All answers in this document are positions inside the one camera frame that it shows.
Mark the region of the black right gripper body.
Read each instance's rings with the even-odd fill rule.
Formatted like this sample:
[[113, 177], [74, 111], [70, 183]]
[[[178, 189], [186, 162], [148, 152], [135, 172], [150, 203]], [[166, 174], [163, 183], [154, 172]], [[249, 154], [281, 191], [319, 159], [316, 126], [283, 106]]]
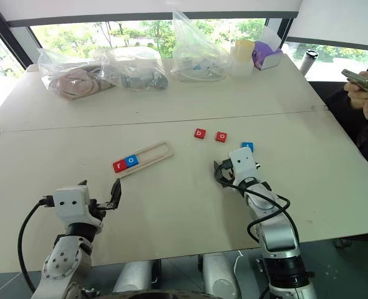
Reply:
[[219, 169], [216, 172], [216, 180], [222, 187], [229, 187], [235, 179], [231, 169]]

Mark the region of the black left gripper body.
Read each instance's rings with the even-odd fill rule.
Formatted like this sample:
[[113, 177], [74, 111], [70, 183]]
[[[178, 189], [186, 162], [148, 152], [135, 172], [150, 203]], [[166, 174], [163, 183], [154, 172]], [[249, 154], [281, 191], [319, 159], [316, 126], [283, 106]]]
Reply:
[[103, 221], [106, 216], [106, 211], [114, 210], [115, 203], [114, 202], [105, 202], [99, 204], [96, 199], [91, 199], [89, 204], [89, 212], [96, 219]]

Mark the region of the person's right hand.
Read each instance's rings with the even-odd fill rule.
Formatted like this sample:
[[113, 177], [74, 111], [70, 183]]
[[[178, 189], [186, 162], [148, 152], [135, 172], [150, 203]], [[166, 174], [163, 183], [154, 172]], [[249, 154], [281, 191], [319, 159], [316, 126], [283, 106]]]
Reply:
[[[368, 71], [362, 71], [359, 75], [368, 78]], [[344, 86], [344, 90], [350, 98], [352, 108], [356, 110], [362, 109], [364, 104], [368, 101], [368, 92], [356, 84], [347, 82]]]

